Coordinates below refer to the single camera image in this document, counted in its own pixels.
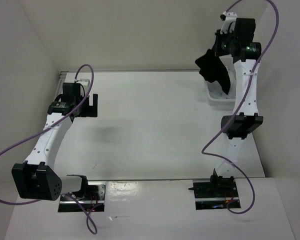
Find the black skirt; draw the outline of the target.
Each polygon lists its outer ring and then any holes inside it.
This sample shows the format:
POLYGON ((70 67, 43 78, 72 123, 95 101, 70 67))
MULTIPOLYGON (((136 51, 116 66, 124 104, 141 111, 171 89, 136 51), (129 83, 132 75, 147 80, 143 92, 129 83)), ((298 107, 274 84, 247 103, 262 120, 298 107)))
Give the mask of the black skirt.
POLYGON ((205 81, 218 82, 222 91, 226 95, 229 94, 231 81, 228 70, 212 49, 208 49, 203 56, 197 58, 195 64, 199 67, 199 74, 205 81))

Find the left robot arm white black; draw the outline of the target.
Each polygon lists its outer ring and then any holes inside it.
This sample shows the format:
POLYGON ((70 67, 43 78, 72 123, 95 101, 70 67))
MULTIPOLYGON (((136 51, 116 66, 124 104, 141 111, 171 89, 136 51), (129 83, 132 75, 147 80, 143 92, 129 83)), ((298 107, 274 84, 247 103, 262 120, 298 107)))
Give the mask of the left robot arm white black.
POLYGON ((55 160, 75 118, 98 116, 98 95, 84 97, 91 85, 88 79, 63 83, 62 93, 47 110, 45 133, 41 134, 32 152, 23 163, 16 163, 11 173, 22 199, 55 201, 60 195, 72 193, 78 200, 88 197, 87 177, 68 174, 60 177, 54 172, 55 160))

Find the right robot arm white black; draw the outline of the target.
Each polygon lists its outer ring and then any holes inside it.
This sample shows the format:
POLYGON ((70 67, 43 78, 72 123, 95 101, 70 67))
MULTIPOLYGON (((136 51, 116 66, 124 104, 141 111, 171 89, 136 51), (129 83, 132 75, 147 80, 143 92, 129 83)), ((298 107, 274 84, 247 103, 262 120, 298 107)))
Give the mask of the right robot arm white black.
POLYGON ((262 123, 257 107, 257 77, 262 46, 254 42, 256 21, 240 18, 229 12, 222 15, 223 25, 216 32, 213 50, 217 57, 230 55, 235 71, 235 104, 232 115, 221 119, 221 132, 228 138, 224 162, 210 177, 209 192, 221 196, 234 183, 239 150, 248 137, 262 123))

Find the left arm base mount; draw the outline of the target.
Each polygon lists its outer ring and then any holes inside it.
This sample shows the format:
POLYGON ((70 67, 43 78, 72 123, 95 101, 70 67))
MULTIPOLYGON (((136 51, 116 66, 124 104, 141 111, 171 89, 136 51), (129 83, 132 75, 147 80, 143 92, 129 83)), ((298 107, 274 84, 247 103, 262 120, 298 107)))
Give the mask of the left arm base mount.
MULTIPOLYGON (((89 181, 86 193, 82 195, 71 194, 87 211, 103 212, 105 210, 107 183, 105 181, 89 181)), ((78 213, 82 209, 68 196, 61 196, 58 205, 59 213, 78 213)))

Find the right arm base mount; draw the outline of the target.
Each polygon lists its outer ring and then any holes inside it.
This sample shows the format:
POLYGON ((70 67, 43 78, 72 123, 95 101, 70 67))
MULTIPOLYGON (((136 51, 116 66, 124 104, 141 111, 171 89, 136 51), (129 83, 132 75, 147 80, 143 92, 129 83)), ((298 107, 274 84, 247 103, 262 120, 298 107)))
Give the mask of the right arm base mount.
POLYGON ((240 199, 233 179, 194 181, 188 188, 193 192, 196 210, 240 209, 240 199))

